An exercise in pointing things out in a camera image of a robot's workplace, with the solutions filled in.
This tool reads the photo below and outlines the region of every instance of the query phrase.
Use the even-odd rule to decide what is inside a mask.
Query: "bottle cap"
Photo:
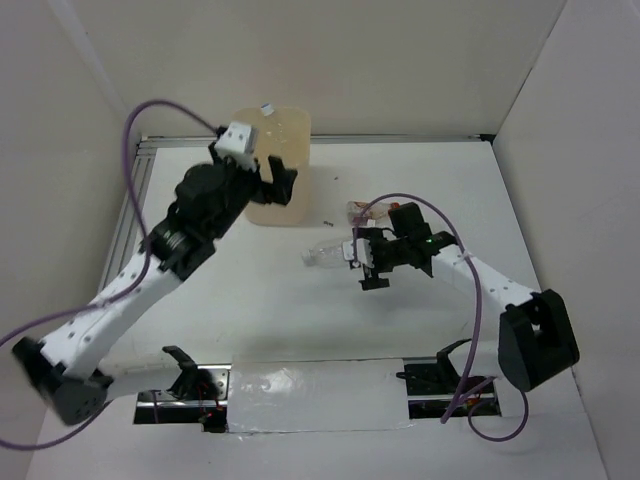
[[[316,264],[316,259],[314,258],[311,250],[305,250],[300,256],[302,257],[302,262],[305,266],[313,267]]]
[[[261,106],[260,111],[262,111],[262,114],[265,117],[268,117],[273,112],[275,112],[275,110],[273,109],[273,106],[270,103],[265,103],[263,106]]]

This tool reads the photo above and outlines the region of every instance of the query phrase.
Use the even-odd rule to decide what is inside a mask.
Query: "clear plastic bottle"
[[[351,238],[334,238],[319,242],[315,247],[302,252],[302,261],[307,267],[348,267],[349,262],[344,259],[342,244],[350,241]]]

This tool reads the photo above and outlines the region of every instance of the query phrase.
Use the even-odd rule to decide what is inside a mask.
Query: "white backdrop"
[[[564,0],[67,0],[129,107],[264,102],[315,133],[497,133]],[[52,4],[63,0],[49,0]],[[152,135],[201,134],[172,112]]]
[[[3,1],[0,44],[4,335],[93,297],[123,182],[121,122],[44,2]],[[9,346],[0,351],[0,375],[0,436],[35,442],[44,404]],[[2,478],[23,479],[30,457],[0,449]]]
[[[540,282],[565,297],[612,480],[637,476],[640,1],[572,0],[495,150]]]

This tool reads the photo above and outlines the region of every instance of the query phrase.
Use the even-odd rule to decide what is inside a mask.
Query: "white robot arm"
[[[254,159],[257,132],[239,122],[218,131],[209,146],[212,162],[190,168],[175,189],[167,217],[149,234],[151,251],[134,254],[129,264],[92,302],[99,308],[79,314],[41,340],[24,337],[13,347],[31,384],[67,425],[80,423],[105,402],[140,391],[168,390],[180,398],[208,371],[175,346],[150,363],[108,370],[100,365],[113,344],[151,306],[178,288],[215,253],[214,240],[227,232],[250,202],[286,205],[295,170],[269,157],[273,181],[261,180]],[[118,301],[149,261],[139,285]]]
[[[497,338],[478,343],[470,376],[506,378],[528,392],[578,362],[580,353],[560,295],[553,290],[535,292],[468,251],[463,254],[453,235],[431,232],[415,203],[390,210],[389,217],[396,239],[387,240],[380,228],[359,228],[359,262],[354,262],[350,242],[343,244],[345,260],[362,267],[364,290],[388,287],[389,280],[380,274],[410,265],[473,299],[478,286],[465,258],[469,257],[480,279],[482,317],[489,330],[497,332]],[[458,384],[470,348],[470,339],[463,339],[438,353],[442,383]]]

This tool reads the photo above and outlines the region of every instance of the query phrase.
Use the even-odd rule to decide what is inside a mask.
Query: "beige plastic container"
[[[233,115],[233,120],[252,125],[259,130],[255,156],[260,162],[260,173],[270,182],[269,155],[282,158],[287,168],[298,170],[289,205],[257,205],[249,203],[244,213],[257,225],[296,225],[309,209],[310,186],[309,153],[311,148],[311,117],[295,107],[274,107],[265,115],[260,107],[244,108]]]

